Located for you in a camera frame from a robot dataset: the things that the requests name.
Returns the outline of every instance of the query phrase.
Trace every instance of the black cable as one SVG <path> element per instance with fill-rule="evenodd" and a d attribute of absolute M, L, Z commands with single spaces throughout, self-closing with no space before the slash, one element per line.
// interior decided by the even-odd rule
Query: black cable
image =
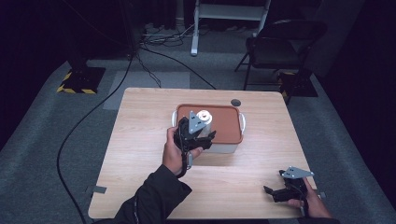
<path fill-rule="evenodd" d="M 188 67 L 188 66 L 187 66 L 186 64 L 184 64 L 183 62 L 181 62 L 181 61 L 179 61 L 179 60 L 177 60 L 177 59 L 174 59 L 174 58 L 172 58 L 172 57 L 169 57 L 169 56 L 167 56 L 167 55 L 161 54 L 161 53 L 159 53 L 159 52 L 152 51 L 152 50 L 147 49 L 147 48 L 142 48 L 142 47 L 140 47 L 140 48 L 141 48 L 142 50 L 147 51 L 147 52 L 161 55 L 161 56 L 163 56 L 163 57 L 165 57 L 165 58 L 174 60 L 174 61 L 176 61 L 176 62 L 182 64 L 183 66 L 185 66 L 186 68 L 188 68 L 190 71 L 192 71 L 196 76 L 198 76 L 202 81 L 204 81 L 207 85 L 209 85 L 211 88 L 213 88 L 213 90 L 216 90 L 216 87 L 214 87 L 212 84 L 210 84 L 208 81 L 206 81 L 203 77 L 201 77 L 198 73 L 196 73 L 194 70 L 192 70 L 190 67 Z"/>
<path fill-rule="evenodd" d="M 128 74 L 128 71 L 129 71 L 129 68 L 130 68 L 130 66 L 131 66 L 131 63 L 132 63 L 132 60 L 129 61 L 128 67 L 127 67 L 126 72 L 125 72 L 125 75 L 124 75 L 124 77 L 122 78 L 122 80 L 121 80 L 119 86 L 118 86 L 113 92 L 111 92 L 104 100 L 102 100 L 98 105 L 96 105 L 93 109 L 91 109 L 90 112 L 88 112 L 84 117 L 82 117 L 82 119 L 80 119 L 80 120 L 75 124 L 75 126 L 69 131 L 69 133 L 67 134 L 67 136 L 66 136 L 66 137 L 64 138 L 64 140 L 62 141 L 61 146 L 60 146 L 60 148 L 59 148 L 59 150 L 58 150 L 58 157 L 57 157 L 57 159 L 56 159 L 56 168 L 57 168 L 57 171 L 58 171 L 58 176 L 59 176 L 59 178 L 61 179 L 61 182 L 62 182 L 62 185 L 64 186 L 64 189 L 66 190 L 66 192 L 67 192 L 67 194 L 69 195 L 70 199 L 73 201 L 74 206 L 75 206 L 76 209 L 78 210 L 78 214 L 79 214 L 79 216 L 80 216 L 81 221 L 82 221 L 83 224 L 86 224 L 87 221 L 85 220 L 84 215 L 82 214 L 81 209 L 80 209 L 80 207 L 78 206 L 78 203 L 77 203 L 76 199 L 73 197 L 73 194 L 70 192 L 70 189 L 67 187 L 67 185 L 66 185 L 66 183 L 65 183 L 65 181 L 64 181 L 64 178 L 63 178 L 63 176 L 62 176 L 62 173 L 61 173 L 60 159 L 61 159 L 62 150 L 64 149 L 64 144 L 66 143 L 67 139 L 70 137 L 70 135 L 72 134 L 72 132 L 77 128 L 77 126 L 78 126 L 85 118 L 87 118 L 97 107 L 99 107 L 102 103 L 104 103 L 110 96 L 112 96 L 112 95 L 120 88 L 122 82 L 125 80 L 125 78 L 126 78 L 126 76 L 127 76 L 127 74 Z"/>
<path fill-rule="evenodd" d="M 140 65 L 142 65 L 142 68 L 148 72 L 148 75 L 157 83 L 158 87 L 161 87 L 161 80 L 157 78 L 154 73 L 152 73 L 144 64 L 143 61 L 140 59 L 139 52 L 136 53 L 136 59 L 139 61 Z"/>
<path fill-rule="evenodd" d="M 105 35 L 103 32 L 101 32 L 100 30 L 98 30 L 95 26 L 93 26 L 89 21 L 87 21 L 87 19 L 85 19 L 75 8 L 73 8 L 67 1 L 62 0 L 64 2 L 65 5 L 67 5 L 74 13 L 76 13 L 88 26 L 90 26 L 94 31 L 96 31 L 99 35 L 103 36 L 104 38 L 110 40 L 111 42 L 114 42 L 120 46 L 123 47 L 130 47 L 129 45 L 122 43 L 118 40 L 115 40 L 111 37 L 109 37 L 108 35 Z"/>

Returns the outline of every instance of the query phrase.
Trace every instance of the orange tray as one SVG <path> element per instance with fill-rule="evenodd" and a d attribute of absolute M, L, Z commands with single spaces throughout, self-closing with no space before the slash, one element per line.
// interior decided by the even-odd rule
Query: orange tray
<path fill-rule="evenodd" d="M 178 105 L 176 123 L 173 121 L 174 125 L 177 126 L 178 121 L 183 117 L 188 118 L 190 111 L 197 114 L 201 110 L 207 110 L 212 115 L 211 131 L 216 131 L 216 136 L 212 140 L 213 144 L 239 144 L 242 142 L 240 113 L 238 108 L 231 105 Z"/>

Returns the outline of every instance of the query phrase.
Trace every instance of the table leg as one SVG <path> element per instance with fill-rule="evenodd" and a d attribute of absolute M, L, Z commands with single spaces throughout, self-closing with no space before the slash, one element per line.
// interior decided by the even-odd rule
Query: table leg
<path fill-rule="evenodd" d="M 197 56 L 198 54 L 198 37 L 199 37 L 199 0 L 195 1 L 195 11 L 194 11 L 194 34 L 192 37 L 191 45 L 191 56 Z"/>

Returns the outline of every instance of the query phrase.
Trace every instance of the yellow black striped tape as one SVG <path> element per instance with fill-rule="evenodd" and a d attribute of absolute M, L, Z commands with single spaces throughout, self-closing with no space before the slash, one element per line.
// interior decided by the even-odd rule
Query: yellow black striped tape
<path fill-rule="evenodd" d="M 67 80 L 70 78 L 71 75 L 72 75 L 72 72 L 69 72 L 66 74 L 61 85 L 58 87 L 57 92 L 63 91 L 63 92 L 67 92 L 67 93 L 87 93 L 87 94 L 96 94 L 97 93 L 97 90 L 79 89 L 79 88 L 65 88 L 64 84 L 67 82 Z"/>

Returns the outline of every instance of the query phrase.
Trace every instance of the person's arm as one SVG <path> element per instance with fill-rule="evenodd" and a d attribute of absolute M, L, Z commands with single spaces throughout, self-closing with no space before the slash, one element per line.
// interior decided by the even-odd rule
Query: person's arm
<path fill-rule="evenodd" d="M 329 212 L 323 201 L 312 189 L 312 186 L 309 184 L 308 180 L 306 180 L 306 178 L 303 178 L 303 180 L 307 189 L 306 200 L 308 201 L 309 218 L 300 217 L 298 218 L 298 222 L 300 224 L 339 224 L 340 221 L 332 218 L 332 214 Z M 288 200 L 288 205 L 300 208 L 304 206 L 304 202 L 290 199 Z"/>
<path fill-rule="evenodd" d="M 176 129 L 167 131 L 163 164 L 148 176 L 133 198 L 122 204 L 114 218 L 115 223 L 164 223 L 191 193 L 190 187 L 176 178 L 182 167 L 181 151 L 173 138 Z M 202 151 L 199 147 L 191 150 L 191 154 L 196 158 Z"/>

